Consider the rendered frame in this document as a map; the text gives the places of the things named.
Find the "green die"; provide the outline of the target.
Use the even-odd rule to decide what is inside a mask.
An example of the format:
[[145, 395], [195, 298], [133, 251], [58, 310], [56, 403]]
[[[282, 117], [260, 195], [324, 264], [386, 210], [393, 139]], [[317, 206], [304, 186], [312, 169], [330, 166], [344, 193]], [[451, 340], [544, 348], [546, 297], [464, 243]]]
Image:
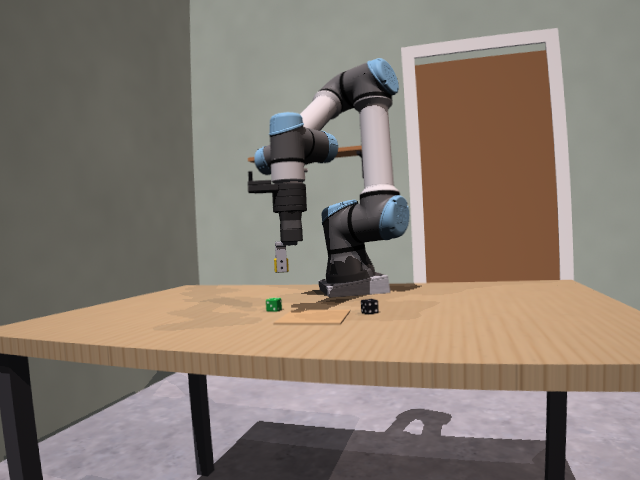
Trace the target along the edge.
[[282, 310], [282, 299], [281, 298], [269, 298], [266, 299], [266, 311], [267, 312], [278, 312]]

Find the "black die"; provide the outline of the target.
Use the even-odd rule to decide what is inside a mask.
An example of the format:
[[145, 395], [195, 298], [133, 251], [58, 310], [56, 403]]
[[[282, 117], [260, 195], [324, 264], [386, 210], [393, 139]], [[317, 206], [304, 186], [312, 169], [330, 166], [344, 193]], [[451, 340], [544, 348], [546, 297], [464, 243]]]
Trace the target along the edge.
[[361, 313], [363, 314], [376, 314], [378, 313], [378, 300], [375, 299], [364, 299], [361, 300]]

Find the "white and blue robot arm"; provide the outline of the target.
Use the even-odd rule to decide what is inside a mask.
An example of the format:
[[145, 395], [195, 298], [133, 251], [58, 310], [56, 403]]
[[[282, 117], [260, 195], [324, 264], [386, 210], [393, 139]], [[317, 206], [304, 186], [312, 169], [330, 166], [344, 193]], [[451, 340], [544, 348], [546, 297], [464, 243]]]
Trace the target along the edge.
[[364, 242], [398, 238], [407, 230], [409, 207], [394, 187], [388, 117], [392, 95], [398, 90], [394, 70], [381, 58], [340, 73], [314, 95], [301, 114], [273, 115], [270, 145], [255, 153], [255, 165], [264, 175], [271, 175], [271, 164], [277, 162], [329, 163], [338, 153], [338, 142], [321, 129], [341, 112], [359, 111], [364, 190], [359, 204], [349, 200], [322, 211], [327, 283], [374, 276]]

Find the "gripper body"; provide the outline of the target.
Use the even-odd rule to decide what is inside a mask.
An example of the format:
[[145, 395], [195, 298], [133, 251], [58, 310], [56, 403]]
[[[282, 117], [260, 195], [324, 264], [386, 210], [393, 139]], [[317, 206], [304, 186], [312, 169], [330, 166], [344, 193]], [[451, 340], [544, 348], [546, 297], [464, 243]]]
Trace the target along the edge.
[[280, 229], [282, 222], [281, 242], [303, 241], [301, 217], [302, 212], [307, 211], [306, 184], [303, 182], [304, 172], [308, 172], [304, 166], [302, 162], [271, 164], [271, 180], [253, 181], [252, 171], [248, 171], [248, 193], [272, 193], [273, 212], [279, 213]]

